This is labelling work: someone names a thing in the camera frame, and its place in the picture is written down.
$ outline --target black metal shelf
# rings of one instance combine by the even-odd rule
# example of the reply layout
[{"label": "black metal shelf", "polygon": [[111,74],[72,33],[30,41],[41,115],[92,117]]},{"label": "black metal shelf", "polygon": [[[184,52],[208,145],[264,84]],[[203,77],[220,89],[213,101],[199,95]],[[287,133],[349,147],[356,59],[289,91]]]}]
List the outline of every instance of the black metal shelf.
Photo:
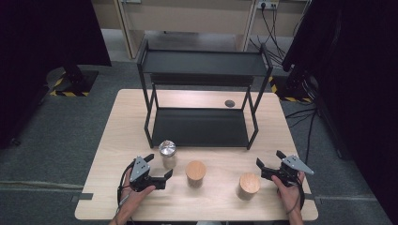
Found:
[{"label": "black metal shelf", "polygon": [[[255,112],[272,71],[265,45],[260,52],[170,51],[151,50],[144,40],[137,67],[147,108],[145,134],[150,147],[172,140],[179,146],[250,149],[258,132]],[[145,74],[150,75],[152,83],[150,98]],[[264,81],[253,104],[250,93],[256,76],[264,77]],[[158,102],[156,85],[237,86],[246,87],[246,95],[240,109],[163,108]],[[154,103],[156,116],[151,135],[148,125]],[[253,120],[251,138],[243,113],[246,104],[249,104]]]},{"label": "black metal shelf", "polygon": [[246,147],[249,139],[241,110],[159,108],[152,142],[179,146]]}]

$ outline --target lower shelf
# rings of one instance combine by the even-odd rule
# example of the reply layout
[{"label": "lower shelf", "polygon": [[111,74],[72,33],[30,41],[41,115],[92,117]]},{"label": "lower shelf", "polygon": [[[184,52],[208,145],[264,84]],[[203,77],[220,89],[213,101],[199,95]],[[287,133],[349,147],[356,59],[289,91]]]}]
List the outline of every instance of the lower shelf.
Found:
[{"label": "lower shelf", "polygon": [[242,110],[158,108],[152,142],[177,146],[246,147],[248,134]]}]

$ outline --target black curtain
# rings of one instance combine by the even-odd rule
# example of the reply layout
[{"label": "black curtain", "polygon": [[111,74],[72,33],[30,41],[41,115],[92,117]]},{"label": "black curtain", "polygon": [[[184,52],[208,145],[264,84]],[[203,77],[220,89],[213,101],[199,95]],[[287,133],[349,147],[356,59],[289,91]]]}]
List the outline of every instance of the black curtain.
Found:
[{"label": "black curtain", "polygon": [[83,64],[111,65],[91,1],[0,1],[0,147],[38,104],[48,72]]},{"label": "black curtain", "polygon": [[[392,223],[398,224],[398,3],[353,0],[327,7],[327,2],[335,4],[313,0],[283,63],[299,68],[290,79],[304,71],[316,78],[348,151]],[[312,32],[322,27],[329,31]],[[314,39],[320,40],[316,48],[309,41]]]}]

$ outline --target can lid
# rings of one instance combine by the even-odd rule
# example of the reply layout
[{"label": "can lid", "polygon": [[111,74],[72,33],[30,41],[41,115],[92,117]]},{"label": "can lid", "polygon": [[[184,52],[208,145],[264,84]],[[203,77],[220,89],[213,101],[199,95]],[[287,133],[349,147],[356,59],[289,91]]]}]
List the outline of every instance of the can lid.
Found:
[{"label": "can lid", "polygon": [[176,153],[176,145],[172,141],[164,141],[159,145],[159,152],[163,157],[170,158]]}]

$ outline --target upper shelf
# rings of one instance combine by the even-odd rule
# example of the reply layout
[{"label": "upper shelf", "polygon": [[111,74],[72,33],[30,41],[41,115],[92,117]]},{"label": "upper shelf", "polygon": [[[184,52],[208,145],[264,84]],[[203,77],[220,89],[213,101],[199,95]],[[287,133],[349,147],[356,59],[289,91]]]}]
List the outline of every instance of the upper shelf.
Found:
[{"label": "upper shelf", "polygon": [[169,51],[146,46],[140,56],[144,73],[266,76],[268,72],[261,52]]}]

